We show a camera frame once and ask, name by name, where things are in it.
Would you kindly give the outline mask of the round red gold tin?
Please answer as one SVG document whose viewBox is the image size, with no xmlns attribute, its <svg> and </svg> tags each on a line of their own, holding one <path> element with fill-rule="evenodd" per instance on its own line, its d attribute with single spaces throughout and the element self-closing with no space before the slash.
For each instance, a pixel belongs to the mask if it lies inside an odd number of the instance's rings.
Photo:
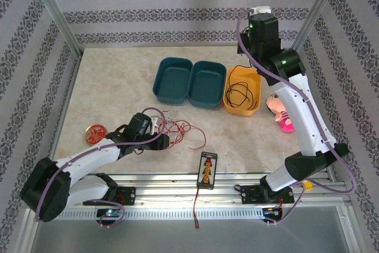
<svg viewBox="0 0 379 253">
<path fill-rule="evenodd" d="M 108 131 L 101 124 L 93 124 L 89 126 L 84 133 L 84 139 L 88 145 L 95 145 L 106 137 Z"/>
</svg>

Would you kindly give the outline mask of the black printed charging board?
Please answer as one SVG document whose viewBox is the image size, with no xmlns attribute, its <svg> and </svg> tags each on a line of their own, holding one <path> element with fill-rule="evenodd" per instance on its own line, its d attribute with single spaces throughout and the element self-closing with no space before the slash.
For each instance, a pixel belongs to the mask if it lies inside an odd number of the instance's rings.
<svg viewBox="0 0 379 253">
<path fill-rule="evenodd" d="M 212 190 L 215 183 L 218 156 L 216 153 L 202 152 L 198 169 L 197 187 Z"/>
</svg>

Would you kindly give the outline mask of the teal plastic bin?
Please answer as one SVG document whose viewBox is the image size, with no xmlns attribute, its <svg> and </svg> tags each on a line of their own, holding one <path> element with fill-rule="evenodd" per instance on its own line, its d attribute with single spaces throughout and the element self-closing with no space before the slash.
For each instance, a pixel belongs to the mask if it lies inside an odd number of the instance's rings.
<svg viewBox="0 0 379 253">
<path fill-rule="evenodd" d="M 182 104 L 188 95 L 193 64 L 181 57 L 164 58 L 158 67 L 153 94 L 165 104 Z"/>
<path fill-rule="evenodd" d="M 194 64 L 189 81 L 188 99 L 199 108 L 215 109 L 223 99 L 227 69 L 217 62 L 198 61 Z"/>
</svg>

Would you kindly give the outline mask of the yellow plastic bin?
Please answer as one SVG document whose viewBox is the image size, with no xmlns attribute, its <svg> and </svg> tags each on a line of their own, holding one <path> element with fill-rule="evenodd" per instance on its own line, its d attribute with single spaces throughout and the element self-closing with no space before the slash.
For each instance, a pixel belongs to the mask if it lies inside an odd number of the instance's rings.
<svg viewBox="0 0 379 253">
<path fill-rule="evenodd" d="M 239 116 L 251 116 L 261 104 L 261 77 L 252 67 L 236 65 L 227 72 L 224 109 Z"/>
</svg>

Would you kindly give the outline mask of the pink plush doll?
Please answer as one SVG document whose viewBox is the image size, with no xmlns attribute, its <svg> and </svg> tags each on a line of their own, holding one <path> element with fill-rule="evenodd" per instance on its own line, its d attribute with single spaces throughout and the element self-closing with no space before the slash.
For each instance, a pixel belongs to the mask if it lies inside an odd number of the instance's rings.
<svg viewBox="0 0 379 253">
<path fill-rule="evenodd" d="M 283 132 L 292 133 L 294 131 L 290 116 L 277 94 L 271 94 L 266 99 L 266 106 L 274 115 L 274 120 L 279 124 Z"/>
</svg>

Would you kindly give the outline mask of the small circuit board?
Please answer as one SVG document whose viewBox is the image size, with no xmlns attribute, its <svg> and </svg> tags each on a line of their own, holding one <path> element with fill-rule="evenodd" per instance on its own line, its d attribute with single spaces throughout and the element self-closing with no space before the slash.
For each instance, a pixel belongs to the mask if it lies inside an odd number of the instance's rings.
<svg viewBox="0 0 379 253">
<path fill-rule="evenodd" d="M 98 209 L 96 212 L 96 219 L 116 221 L 122 216 L 123 212 L 120 209 Z"/>
<path fill-rule="evenodd" d="M 267 207 L 262 209 L 263 217 L 265 220 L 269 221 L 279 221 L 282 219 L 282 208 L 281 207 Z"/>
</svg>

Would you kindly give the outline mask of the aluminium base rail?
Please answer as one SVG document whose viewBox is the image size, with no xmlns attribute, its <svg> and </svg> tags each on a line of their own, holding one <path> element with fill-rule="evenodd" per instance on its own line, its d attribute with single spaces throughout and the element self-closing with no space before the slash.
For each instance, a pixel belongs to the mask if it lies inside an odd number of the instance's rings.
<svg viewBox="0 0 379 253">
<path fill-rule="evenodd" d="M 53 210 L 60 213 L 74 206 L 109 206 L 112 201 L 101 200 L 108 190 L 117 187 L 135 187 L 136 207 L 188 208 L 196 203 L 200 206 L 242 204 L 237 191 L 239 185 L 258 185 L 263 174 L 229 173 L 216 174 L 212 190 L 198 189 L 195 174 L 95 174 L 87 175 L 71 184 L 68 174 L 61 172 L 53 181 L 52 175 L 42 178 L 32 175 L 25 184 L 22 200 L 35 210 Z"/>
</svg>

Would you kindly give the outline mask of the aluminium frame post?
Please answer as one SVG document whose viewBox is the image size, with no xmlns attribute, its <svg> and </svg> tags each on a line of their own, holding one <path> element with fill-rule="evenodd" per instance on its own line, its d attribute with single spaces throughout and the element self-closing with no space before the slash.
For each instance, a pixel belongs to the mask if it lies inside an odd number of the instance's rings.
<svg viewBox="0 0 379 253">
<path fill-rule="evenodd" d="M 65 16 L 63 15 L 62 10 L 59 8 L 56 0 L 42 0 L 45 4 L 45 7 L 49 11 L 52 19 L 58 26 L 59 30 L 63 34 L 65 41 L 67 42 L 69 48 L 74 54 L 76 59 L 81 59 L 83 55 L 83 49 L 77 41 L 72 29 Z"/>
<path fill-rule="evenodd" d="M 316 0 L 313 6 L 311 7 L 303 25 L 301 26 L 293 45 L 291 46 L 297 53 L 300 52 L 304 42 L 306 41 L 308 35 L 310 34 L 316 20 L 321 14 L 324 6 L 328 0 Z"/>
</svg>

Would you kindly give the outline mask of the aluminium side rail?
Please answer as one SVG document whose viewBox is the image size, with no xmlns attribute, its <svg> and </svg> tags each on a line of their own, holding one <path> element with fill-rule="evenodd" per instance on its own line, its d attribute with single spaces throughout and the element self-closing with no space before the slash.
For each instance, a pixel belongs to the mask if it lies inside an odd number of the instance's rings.
<svg viewBox="0 0 379 253">
<path fill-rule="evenodd" d="M 80 57 L 75 62 L 73 69 L 72 69 L 72 72 L 71 72 L 70 77 L 69 77 L 68 85 L 67 85 L 67 88 L 65 91 L 65 96 L 63 97 L 63 102 L 62 102 L 61 109 L 60 109 L 59 119 L 57 121 L 57 125 L 56 125 L 56 129 L 54 132 L 52 143 L 50 144 L 50 150 L 48 153 L 48 157 L 50 159 L 54 158 L 54 155 L 55 155 L 58 143 L 59 143 L 59 138 L 60 138 L 60 135 L 61 135 L 61 132 L 63 129 L 63 124 L 65 121 L 66 113 L 67 113 L 68 108 L 69 108 L 69 102 L 70 102 L 70 98 L 72 96 L 75 81 L 76 81 L 76 78 L 78 75 L 81 60 L 82 60 L 82 57 Z"/>
</svg>

